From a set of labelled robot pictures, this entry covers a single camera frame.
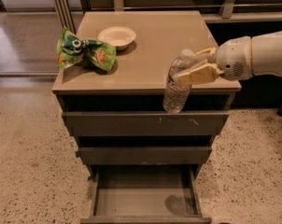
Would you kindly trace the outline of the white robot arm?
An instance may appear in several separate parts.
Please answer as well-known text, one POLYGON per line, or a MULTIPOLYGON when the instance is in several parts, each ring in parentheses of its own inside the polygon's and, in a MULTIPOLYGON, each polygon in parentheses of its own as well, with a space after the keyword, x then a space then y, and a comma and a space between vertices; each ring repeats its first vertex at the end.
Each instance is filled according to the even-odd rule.
POLYGON ((186 86, 211 83, 219 77, 235 81, 262 75, 282 77, 282 31, 242 36, 199 51, 195 64, 174 75, 174 81, 186 86))

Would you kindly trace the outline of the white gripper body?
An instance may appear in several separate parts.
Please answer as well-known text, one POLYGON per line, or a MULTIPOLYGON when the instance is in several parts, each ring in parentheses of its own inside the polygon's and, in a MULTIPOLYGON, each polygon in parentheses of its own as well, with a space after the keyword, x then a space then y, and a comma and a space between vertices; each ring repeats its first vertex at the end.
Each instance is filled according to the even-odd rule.
POLYGON ((253 77, 251 68, 251 38, 243 36, 228 40, 216 51, 216 64, 227 80, 247 80, 253 77))

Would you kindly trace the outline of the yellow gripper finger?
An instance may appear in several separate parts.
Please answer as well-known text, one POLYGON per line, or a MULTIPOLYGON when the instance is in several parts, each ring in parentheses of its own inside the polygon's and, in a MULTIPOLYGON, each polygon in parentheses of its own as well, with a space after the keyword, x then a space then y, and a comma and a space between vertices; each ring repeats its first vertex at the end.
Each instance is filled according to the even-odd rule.
POLYGON ((214 82, 223 71, 214 63, 205 63, 199 67, 192 67, 176 74, 176 83, 180 86, 205 84, 214 82))
POLYGON ((211 48, 208 48, 208 49, 203 49, 203 50, 198 51, 197 55, 207 53, 207 54, 210 54, 211 56, 213 56, 216 53, 216 51, 217 51, 217 49, 215 47, 211 47, 211 48))

